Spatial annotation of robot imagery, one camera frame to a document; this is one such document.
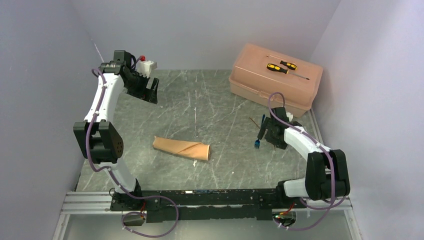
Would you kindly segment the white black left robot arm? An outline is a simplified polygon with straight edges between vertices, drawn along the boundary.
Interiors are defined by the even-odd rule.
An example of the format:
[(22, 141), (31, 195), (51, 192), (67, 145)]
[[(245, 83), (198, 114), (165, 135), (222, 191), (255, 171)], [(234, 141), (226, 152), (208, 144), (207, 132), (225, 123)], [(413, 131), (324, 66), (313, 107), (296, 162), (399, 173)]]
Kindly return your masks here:
[(141, 55), (136, 58), (125, 50), (116, 50), (113, 60), (92, 69), (97, 89), (83, 121), (75, 122), (73, 133), (90, 168), (108, 174), (119, 197), (131, 210), (144, 203), (138, 180), (122, 160), (124, 140), (113, 125), (119, 95), (128, 95), (151, 104), (158, 103), (158, 78), (151, 78), (157, 63)]

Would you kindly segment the thin wooden chopstick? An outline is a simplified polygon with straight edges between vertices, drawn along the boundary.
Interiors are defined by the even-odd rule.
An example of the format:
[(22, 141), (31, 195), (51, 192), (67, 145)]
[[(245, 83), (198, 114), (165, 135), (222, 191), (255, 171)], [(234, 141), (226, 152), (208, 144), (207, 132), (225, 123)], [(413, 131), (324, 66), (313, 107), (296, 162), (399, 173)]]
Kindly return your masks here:
[[(252, 118), (252, 117), (249, 117), (249, 119), (253, 122), (253, 124), (258, 128), (258, 129), (260, 129), (260, 126), (255, 122), (255, 120)], [(254, 142), (254, 148), (255, 149), (259, 149), (260, 148), (260, 140), (259, 139), (257, 139), (257, 140), (255, 140), (255, 142)]]

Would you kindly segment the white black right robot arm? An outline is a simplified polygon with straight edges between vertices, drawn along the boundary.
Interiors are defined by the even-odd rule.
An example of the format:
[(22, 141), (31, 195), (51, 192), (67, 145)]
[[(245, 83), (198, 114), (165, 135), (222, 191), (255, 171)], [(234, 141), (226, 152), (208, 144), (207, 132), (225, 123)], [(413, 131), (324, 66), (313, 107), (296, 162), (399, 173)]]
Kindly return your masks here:
[(273, 108), (269, 116), (262, 116), (255, 148), (259, 148), (261, 139), (278, 149), (290, 146), (306, 161), (304, 178), (277, 184), (275, 200), (280, 207), (289, 207), (295, 198), (324, 201), (350, 194), (345, 153), (319, 143), (300, 123), (290, 120), (284, 107)]

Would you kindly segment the peach satin napkin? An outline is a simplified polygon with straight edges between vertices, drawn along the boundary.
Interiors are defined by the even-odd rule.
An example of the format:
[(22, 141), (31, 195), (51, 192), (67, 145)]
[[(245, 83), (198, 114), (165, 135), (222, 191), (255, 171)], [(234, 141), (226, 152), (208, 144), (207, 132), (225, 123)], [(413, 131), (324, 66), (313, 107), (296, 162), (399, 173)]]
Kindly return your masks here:
[(173, 155), (195, 160), (208, 161), (211, 147), (209, 144), (194, 141), (175, 140), (155, 136), (153, 148)]

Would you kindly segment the blue plastic fork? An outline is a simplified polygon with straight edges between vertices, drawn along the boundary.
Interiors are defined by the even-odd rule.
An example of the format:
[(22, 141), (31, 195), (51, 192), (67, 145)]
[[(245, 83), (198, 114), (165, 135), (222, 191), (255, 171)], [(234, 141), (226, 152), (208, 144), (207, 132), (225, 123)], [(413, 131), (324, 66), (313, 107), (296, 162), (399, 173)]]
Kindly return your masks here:
[(257, 139), (254, 142), (254, 148), (255, 149), (259, 149), (260, 148), (260, 145), (261, 145), (260, 140), (263, 138), (263, 135), (265, 133), (265, 128), (263, 127), (263, 124), (264, 124), (265, 119), (266, 119), (266, 115), (263, 114), (262, 115), (262, 118), (261, 118), (261, 124), (260, 125), (257, 125), (257, 127), (259, 127), (259, 132), (257, 134)]

